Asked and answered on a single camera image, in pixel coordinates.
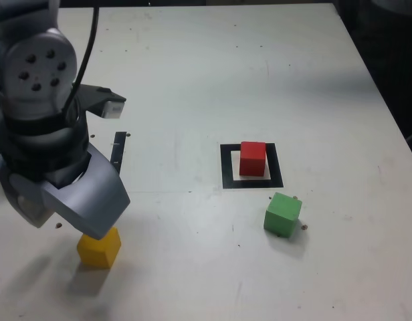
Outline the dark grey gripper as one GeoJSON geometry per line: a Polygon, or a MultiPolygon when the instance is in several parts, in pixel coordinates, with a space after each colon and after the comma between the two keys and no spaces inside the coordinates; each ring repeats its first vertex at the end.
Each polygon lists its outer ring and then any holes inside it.
{"type": "Polygon", "coordinates": [[[102,239],[130,204],[122,180],[92,144],[80,160],[39,181],[9,175],[17,212],[40,228],[57,213],[78,231],[102,239]]]}

